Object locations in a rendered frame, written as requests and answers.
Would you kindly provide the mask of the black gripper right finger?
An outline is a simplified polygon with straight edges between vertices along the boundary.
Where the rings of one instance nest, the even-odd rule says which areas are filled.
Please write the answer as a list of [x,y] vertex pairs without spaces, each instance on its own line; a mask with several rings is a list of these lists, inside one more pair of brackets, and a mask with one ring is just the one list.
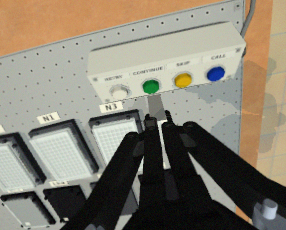
[[[228,230],[189,154],[259,230],[286,230],[286,187],[268,179],[196,122],[175,125],[154,95],[162,143],[194,230]],[[182,138],[182,139],[181,139]],[[187,149],[187,150],[186,150]],[[188,152],[189,154],[188,154]]]

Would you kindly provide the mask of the beige operator button panel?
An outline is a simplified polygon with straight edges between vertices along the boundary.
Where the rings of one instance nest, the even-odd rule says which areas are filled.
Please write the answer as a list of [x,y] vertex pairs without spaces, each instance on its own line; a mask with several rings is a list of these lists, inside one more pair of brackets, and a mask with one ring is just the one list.
[[255,3],[240,34],[221,21],[93,49],[87,77],[104,105],[233,80]]

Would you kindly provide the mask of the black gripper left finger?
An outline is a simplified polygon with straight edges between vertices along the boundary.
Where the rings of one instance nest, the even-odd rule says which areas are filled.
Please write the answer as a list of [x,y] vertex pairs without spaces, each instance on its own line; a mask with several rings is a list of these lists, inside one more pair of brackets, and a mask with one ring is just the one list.
[[60,230],[115,230],[142,159],[136,230],[166,230],[163,143],[154,95],[147,97],[145,130],[124,136],[83,207]]

